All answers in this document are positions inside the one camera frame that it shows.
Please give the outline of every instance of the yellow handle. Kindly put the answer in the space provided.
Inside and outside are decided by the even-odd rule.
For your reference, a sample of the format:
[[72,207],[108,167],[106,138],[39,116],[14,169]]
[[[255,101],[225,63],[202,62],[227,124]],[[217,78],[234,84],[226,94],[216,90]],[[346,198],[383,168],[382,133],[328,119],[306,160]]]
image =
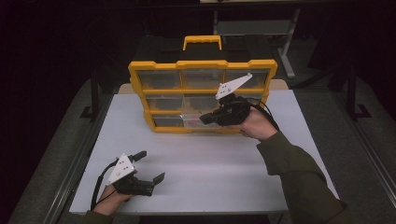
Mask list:
[[184,37],[183,50],[186,50],[188,43],[214,43],[219,44],[219,49],[221,49],[221,39],[219,35],[188,35]]

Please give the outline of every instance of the person's right arm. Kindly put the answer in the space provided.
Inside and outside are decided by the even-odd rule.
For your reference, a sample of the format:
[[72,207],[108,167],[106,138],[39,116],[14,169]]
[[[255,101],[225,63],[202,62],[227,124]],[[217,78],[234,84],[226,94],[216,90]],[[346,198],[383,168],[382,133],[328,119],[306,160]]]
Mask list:
[[268,175],[279,175],[293,223],[353,223],[347,207],[327,188],[326,179],[312,157],[293,146],[256,109],[240,125],[242,135],[261,141],[257,148]]

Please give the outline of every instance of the sleeve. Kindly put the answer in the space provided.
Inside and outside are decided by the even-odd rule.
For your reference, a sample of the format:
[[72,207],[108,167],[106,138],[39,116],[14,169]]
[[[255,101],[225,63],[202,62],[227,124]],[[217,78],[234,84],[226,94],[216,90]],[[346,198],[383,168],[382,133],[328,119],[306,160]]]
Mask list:
[[315,160],[278,132],[257,145],[268,175],[279,175],[290,217],[298,223],[353,223],[347,206],[327,188]]
[[87,211],[82,224],[111,224],[112,222],[113,217],[95,213],[93,211]]

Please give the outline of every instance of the background table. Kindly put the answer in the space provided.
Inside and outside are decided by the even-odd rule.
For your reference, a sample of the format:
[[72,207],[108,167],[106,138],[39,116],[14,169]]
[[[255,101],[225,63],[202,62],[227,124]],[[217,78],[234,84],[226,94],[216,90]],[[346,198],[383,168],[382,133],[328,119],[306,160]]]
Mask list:
[[[316,160],[336,194],[292,91],[270,91],[267,101],[282,132]],[[97,176],[122,153],[146,150],[136,177],[166,172],[151,197],[120,208],[129,215],[265,214],[287,211],[278,176],[269,176],[257,140],[240,134],[153,133],[135,94],[117,94],[108,110],[70,212],[90,209]]]

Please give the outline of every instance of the storage box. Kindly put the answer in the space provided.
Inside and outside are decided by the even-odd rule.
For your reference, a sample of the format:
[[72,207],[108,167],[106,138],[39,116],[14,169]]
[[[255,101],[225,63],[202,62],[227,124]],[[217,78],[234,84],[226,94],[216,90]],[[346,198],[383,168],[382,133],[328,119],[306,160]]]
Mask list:
[[152,131],[229,133],[199,120],[219,107],[219,84],[250,73],[235,94],[265,102],[277,64],[264,35],[146,36],[128,68]]

